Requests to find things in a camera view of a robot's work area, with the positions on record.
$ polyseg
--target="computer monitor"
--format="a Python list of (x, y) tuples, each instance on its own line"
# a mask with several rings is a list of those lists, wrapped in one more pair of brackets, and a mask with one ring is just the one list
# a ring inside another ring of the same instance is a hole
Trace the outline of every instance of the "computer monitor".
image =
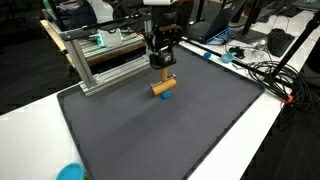
[(251, 44), (264, 39), (267, 35), (261, 32), (254, 31), (250, 29), (252, 24), (255, 24), (266, 15), (270, 15), (269, 7), (276, 2), (276, 0), (254, 0), (250, 14), (248, 16), (247, 22), (244, 29), (239, 31), (234, 39), (244, 42), (246, 44)]

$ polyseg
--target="gray rubber mat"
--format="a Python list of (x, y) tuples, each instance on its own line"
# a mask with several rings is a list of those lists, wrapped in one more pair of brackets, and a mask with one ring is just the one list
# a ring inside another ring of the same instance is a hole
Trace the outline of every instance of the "gray rubber mat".
[(186, 49), (175, 55), (167, 100), (151, 95), (152, 69), (92, 97), (79, 87), (58, 95), (90, 179), (186, 179), (264, 91)]

